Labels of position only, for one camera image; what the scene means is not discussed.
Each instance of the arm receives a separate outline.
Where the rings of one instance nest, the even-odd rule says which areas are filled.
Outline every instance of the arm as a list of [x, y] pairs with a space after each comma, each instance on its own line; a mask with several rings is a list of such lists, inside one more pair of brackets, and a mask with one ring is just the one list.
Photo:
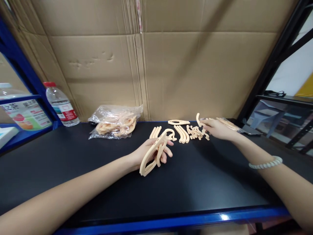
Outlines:
[[[49, 189], [8, 211], [0, 216], [1, 234], [52, 234], [96, 195], [126, 174], [139, 169], [144, 155], [155, 140], [149, 139], [130, 155]], [[172, 157], [168, 147], [164, 152]], [[164, 152], [161, 162], [166, 163]]]
[[[213, 136], [231, 141], [253, 165], [268, 163], [274, 158], [245, 136], [229, 129], [216, 120], [201, 121], [203, 128]], [[271, 188], [283, 201], [297, 223], [313, 231], [313, 185], [296, 172], [280, 164], [258, 170]]]

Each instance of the beaded bracelet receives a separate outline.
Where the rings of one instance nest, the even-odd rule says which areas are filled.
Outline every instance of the beaded bracelet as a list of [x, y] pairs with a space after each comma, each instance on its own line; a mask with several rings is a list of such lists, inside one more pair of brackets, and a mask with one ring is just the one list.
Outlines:
[[275, 158], [274, 161], [271, 161], [269, 163], [264, 163], [264, 164], [260, 164], [260, 165], [252, 165], [251, 163], [249, 163], [249, 167], [251, 167], [252, 169], [266, 169], [266, 168], [271, 168], [273, 166], [279, 165], [283, 163], [282, 158], [278, 157], [278, 156], [273, 156]]

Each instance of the chair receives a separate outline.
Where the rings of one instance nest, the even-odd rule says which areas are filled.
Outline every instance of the chair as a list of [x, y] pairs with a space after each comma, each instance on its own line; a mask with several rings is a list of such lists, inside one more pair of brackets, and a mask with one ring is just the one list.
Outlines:
[[[271, 110], [277, 113], [271, 115], [271, 114], [267, 114], [263, 110]], [[253, 120], [250, 127], [252, 127], [253, 129], [256, 129], [261, 122], [271, 122], [272, 124], [271, 124], [270, 130], [266, 135], [266, 137], [269, 138], [284, 115], [285, 115], [284, 110], [271, 106], [264, 101], [260, 101], [255, 107], [252, 115], [250, 116], [250, 118]]]

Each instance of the cardboard wall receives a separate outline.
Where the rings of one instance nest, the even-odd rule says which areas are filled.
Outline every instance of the cardboard wall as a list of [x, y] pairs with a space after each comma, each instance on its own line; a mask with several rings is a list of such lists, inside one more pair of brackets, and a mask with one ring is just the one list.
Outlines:
[[152, 120], [236, 118], [293, 0], [142, 0]]
[[235, 118], [296, 0], [11, 0], [9, 27], [82, 121], [101, 104], [145, 120]]

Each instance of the plastic bag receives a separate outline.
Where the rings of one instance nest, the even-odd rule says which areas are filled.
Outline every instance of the plastic bag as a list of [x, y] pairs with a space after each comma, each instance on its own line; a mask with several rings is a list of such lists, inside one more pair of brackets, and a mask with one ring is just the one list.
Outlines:
[[238, 132], [238, 133], [243, 133], [244, 130], [237, 127], [235, 124], [233, 124], [232, 122], [228, 121], [226, 118], [220, 118], [220, 117], [217, 117], [216, 118], [218, 121], [220, 121], [221, 123], [223, 123], [225, 126], [227, 126], [228, 128]]
[[98, 123], [88, 139], [124, 139], [131, 137], [142, 111], [142, 105], [139, 107], [100, 105], [88, 119], [88, 121]]

